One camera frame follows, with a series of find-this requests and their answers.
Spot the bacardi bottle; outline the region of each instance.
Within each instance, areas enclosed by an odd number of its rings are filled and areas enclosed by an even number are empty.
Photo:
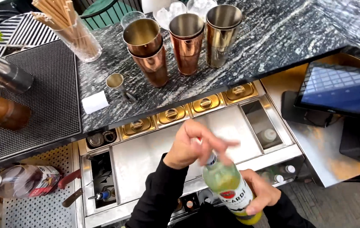
[[[260,220],[261,211],[255,215],[247,215],[245,211],[254,195],[235,164],[225,166],[211,154],[203,168],[203,179],[240,222],[253,225]]]

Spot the black marble countertop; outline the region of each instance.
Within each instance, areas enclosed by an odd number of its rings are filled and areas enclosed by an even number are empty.
[[[360,47],[360,33],[356,33],[360,30],[360,22],[356,24],[359,28],[345,29],[349,26],[348,21],[360,20],[360,16],[353,15],[356,7],[360,11],[360,0],[345,1],[356,3],[349,8],[345,8],[345,3],[334,3],[334,8],[332,2],[219,0],[219,4],[237,6],[245,17],[226,64],[220,69],[208,68],[203,50],[199,70],[195,75],[185,77],[178,72],[174,56],[167,53],[170,81],[163,88],[150,85],[132,60],[122,40],[120,24],[95,30],[93,33],[103,47],[103,53],[94,62],[78,64],[80,99],[105,91],[110,105],[91,114],[81,108],[83,132],[106,126],[118,127],[312,61],[349,45],[359,44]],[[162,34],[167,39],[168,32],[162,30]],[[136,103],[126,103],[117,91],[106,86],[106,77],[111,73],[124,76],[124,85],[136,96]]]

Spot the bacardi logo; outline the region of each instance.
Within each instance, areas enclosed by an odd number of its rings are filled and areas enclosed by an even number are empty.
[[[225,199],[232,199],[236,195],[236,193],[235,191],[225,191],[221,192],[220,195]]]

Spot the black sleeve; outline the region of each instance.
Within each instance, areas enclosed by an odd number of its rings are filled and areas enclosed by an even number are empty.
[[[288,196],[281,192],[279,201],[274,206],[263,209],[271,228],[315,228],[308,220],[301,217]]]
[[[176,170],[168,167],[162,156],[160,163],[146,179],[146,190],[135,205],[126,227],[167,227],[177,199],[183,194],[188,167]]]

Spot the white paper napkin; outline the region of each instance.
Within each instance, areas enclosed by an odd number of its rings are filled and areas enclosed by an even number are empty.
[[[83,104],[84,111],[87,114],[91,114],[108,106],[108,101],[106,99],[106,94],[104,93],[104,91],[84,98],[81,103]]]

